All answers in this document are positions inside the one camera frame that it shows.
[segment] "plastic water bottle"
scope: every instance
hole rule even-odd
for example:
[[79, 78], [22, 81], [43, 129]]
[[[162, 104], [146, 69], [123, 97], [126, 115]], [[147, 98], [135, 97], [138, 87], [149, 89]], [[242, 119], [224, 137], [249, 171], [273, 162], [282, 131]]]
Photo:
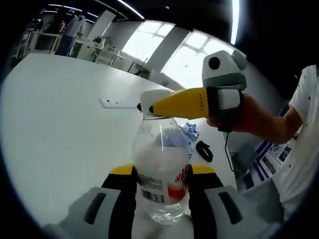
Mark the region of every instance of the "plastic water bottle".
[[146, 212], [160, 224], [178, 222], [188, 203], [184, 179], [187, 173], [187, 141], [171, 117], [155, 117], [149, 107], [171, 94], [152, 90], [141, 94], [143, 120], [133, 145], [138, 191]]

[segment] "barcode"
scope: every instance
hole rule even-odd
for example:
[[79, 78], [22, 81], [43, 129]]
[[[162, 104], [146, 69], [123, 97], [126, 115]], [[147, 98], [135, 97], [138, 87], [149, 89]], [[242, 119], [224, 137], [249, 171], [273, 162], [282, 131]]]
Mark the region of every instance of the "barcode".
[[145, 191], [143, 189], [142, 189], [142, 194], [143, 194], [143, 197], [145, 197], [146, 199], [152, 200], [155, 203], [165, 203], [164, 195], [154, 194], [149, 191]]

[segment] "black cable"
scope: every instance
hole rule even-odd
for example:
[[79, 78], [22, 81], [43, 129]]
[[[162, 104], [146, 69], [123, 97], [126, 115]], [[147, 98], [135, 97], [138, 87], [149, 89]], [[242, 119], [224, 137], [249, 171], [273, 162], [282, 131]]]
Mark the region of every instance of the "black cable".
[[233, 171], [233, 172], [235, 172], [234, 169], [231, 168], [231, 163], [230, 163], [229, 156], [228, 156], [228, 153], [227, 153], [227, 141], [228, 141], [228, 136], [229, 136], [229, 133], [227, 133], [227, 135], [226, 135], [226, 140], [225, 140], [225, 153], [226, 153], [226, 156], [227, 156], [227, 159], [228, 159], [228, 163], [229, 163], [230, 170]]

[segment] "hand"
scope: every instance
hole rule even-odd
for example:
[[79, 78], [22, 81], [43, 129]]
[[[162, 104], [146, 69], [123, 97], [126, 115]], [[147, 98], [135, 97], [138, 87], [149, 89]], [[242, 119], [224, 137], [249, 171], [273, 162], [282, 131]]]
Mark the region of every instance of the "hand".
[[[258, 123], [258, 112], [261, 106], [250, 95], [244, 94], [244, 102], [240, 111], [238, 122], [234, 125], [233, 131], [253, 133]], [[207, 118], [208, 125], [212, 127], [220, 127], [223, 122], [217, 121], [214, 117]]]

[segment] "ceiling light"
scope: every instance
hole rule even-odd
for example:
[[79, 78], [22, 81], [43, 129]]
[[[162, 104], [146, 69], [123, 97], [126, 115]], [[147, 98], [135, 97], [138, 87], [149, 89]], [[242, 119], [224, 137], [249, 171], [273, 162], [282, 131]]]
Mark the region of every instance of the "ceiling light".
[[88, 20], [88, 19], [85, 19], [85, 20], [87, 20], [87, 21], [89, 21], [89, 22], [91, 22], [91, 23], [95, 23], [94, 21], [91, 21], [91, 20]]
[[231, 40], [230, 43], [235, 45], [237, 30], [238, 30], [238, 22], [239, 22], [239, 0], [233, 1], [233, 26], [231, 29]]
[[70, 6], [63, 6], [63, 7], [68, 8], [68, 9], [72, 9], [72, 10], [76, 10], [76, 11], [82, 11], [81, 9], [78, 9], [75, 7], [70, 7]]
[[139, 16], [141, 19], [145, 19], [138, 11], [136, 11], [133, 7], [131, 7], [130, 5], [128, 5], [126, 2], [122, 1], [122, 0], [117, 0], [119, 1], [121, 4], [123, 4], [124, 6], [126, 6], [127, 8], [129, 8], [132, 12], [134, 12], [137, 16]]
[[89, 12], [88, 12], [88, 14], [89, 14], [89, 15], [92, 15], [92, 16], [94, 16], [94, 17], [98, 17], [97, 15], [91, 14], [91, 13], [89, 13]]
[[57, 4], [49, 4], [49, 6], [62, 6], [62, 5], [57, 5]]

